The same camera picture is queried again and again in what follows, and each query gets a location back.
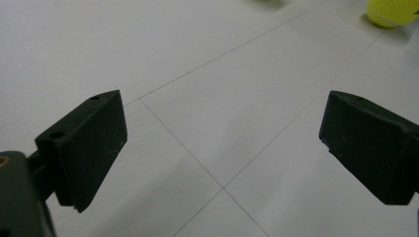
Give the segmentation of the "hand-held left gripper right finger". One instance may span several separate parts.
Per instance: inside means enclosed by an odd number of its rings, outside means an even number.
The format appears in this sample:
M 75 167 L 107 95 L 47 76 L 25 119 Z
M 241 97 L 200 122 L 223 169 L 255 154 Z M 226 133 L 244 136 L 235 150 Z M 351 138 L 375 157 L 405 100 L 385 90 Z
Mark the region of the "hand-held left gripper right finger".
M 365 98 L 328 95 L 319 139 L 376 198 L 407 205 L 419 193 L 419 125 Z

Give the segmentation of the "white table cover board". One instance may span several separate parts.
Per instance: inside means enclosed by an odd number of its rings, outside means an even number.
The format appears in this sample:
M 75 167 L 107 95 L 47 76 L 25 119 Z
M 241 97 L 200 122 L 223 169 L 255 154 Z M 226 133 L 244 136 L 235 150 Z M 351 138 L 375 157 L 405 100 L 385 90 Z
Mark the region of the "white table cover board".
M 366 0 L 0 0 L 0 150 L 123 96 L 127 143 L 58 237 L 418 237 L 319 140 L 330 91 L 419 124 L 419 21 Z

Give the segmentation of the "yellow tennis ball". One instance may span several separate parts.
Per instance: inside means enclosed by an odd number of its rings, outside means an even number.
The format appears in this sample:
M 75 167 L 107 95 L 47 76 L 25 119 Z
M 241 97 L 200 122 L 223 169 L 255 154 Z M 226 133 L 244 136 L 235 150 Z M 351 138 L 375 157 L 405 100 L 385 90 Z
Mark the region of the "yellow tennis ball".
M 397 28 L 419 19 L 419 0 L 368 0 L 368 19 L 384 28 Z

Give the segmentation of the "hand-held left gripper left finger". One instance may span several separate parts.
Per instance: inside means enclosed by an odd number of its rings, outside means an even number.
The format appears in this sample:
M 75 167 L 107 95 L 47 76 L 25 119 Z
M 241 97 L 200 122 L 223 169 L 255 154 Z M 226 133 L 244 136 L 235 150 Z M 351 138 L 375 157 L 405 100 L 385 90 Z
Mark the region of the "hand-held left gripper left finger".
M 36 138 L 41 199 L 84 211 L 127 142 L 121 93 L 93 96 Z

